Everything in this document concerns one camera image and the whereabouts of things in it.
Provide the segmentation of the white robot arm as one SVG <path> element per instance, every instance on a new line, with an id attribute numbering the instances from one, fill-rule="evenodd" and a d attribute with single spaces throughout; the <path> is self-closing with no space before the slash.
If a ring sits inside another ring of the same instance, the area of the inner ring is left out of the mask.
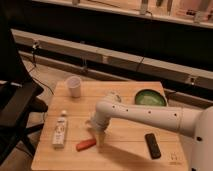
<path id="1" fill-rule="evenodd" d="M 121 97 L 110 92 L 95 106 L 89 123 L 95 132 L 98 145 L 111 118 L 125 119 L 192 137 L 190 171 L 213 171 L 213 106 L 196 110 L 169 106 L 131 105 L 121 102 Z"/>

